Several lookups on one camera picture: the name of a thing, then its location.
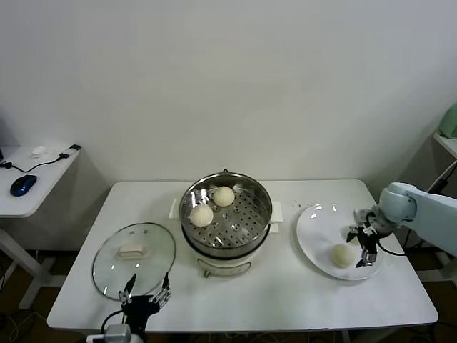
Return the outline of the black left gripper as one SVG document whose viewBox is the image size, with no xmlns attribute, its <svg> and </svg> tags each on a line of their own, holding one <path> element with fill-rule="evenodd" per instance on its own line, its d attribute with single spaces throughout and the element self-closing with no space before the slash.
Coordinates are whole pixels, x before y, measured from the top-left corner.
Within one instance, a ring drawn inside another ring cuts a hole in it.
<svg viewBox="0 0 457 343">
<path fill-rule="evenodd" d="M 119 291 L 119 299 L 123 303 L 123 313 L 126 315 L 126 324 L 131 331 L 144 331 L 149 317 L 157 314 L 171 297 L 169 273 L 167 272 L 153 296 L 134 296 L 131 292 L 136 283 L 136 274 L 127 281 L 124 289 Z"/>
</svg>

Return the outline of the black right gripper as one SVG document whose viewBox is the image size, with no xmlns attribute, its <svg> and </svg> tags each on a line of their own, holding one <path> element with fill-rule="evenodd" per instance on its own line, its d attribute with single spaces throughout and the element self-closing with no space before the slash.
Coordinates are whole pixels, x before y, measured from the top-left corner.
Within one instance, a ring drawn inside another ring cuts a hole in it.
<svg viewBox="0 0 457 343">
<path fill-rule="evenodd" d="M 371 267 L 376 262 L 377 257 L 377 232 L 372 227 L 350 226 L 346 236 L 347 242 L 359 241 L 362 252 L 361 259 L 356 263 L 356 268 Z"/>
</svg>

